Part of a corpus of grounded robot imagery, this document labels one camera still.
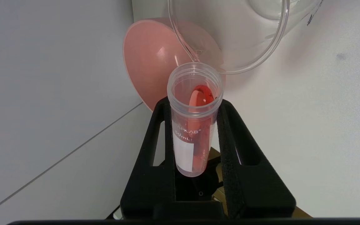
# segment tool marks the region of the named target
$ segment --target gray wall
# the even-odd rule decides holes
[[[122,58],[132,22],[129,0],[0,0],[0,224],[119,204],[150,117],[123,117],[141,103]]]

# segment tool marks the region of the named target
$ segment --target clear plastic beaker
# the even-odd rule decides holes
[[[177,169],[187,177],[206,168],[223,88],[219,73],[199,62],[183,64],[169,77],[174,156]]]

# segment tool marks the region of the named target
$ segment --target white label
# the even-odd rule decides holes
[[[194,144],[182,141],[173,132],[173,150],[176,164],[183,170],[193,171]]]
[[[212,139],[213,139],[213,133],[215,132],[215,126],[216,126],[216,123],[212,124],[210,126],[210,134],[209,134],[209,151],[210,151],[210,147],[212,147]]]

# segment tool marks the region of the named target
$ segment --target tube label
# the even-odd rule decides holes
[[[173,150],[176,164],[187,172],[193,171],[194,144],[187,143],[173,131]]]

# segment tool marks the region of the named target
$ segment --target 50 ml centrifuge tube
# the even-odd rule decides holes
[[[209,65],[191,62],[169,77],[173,149],[177,169],[196,177],[206,168],[218,108],[223,99],[219,73]]]

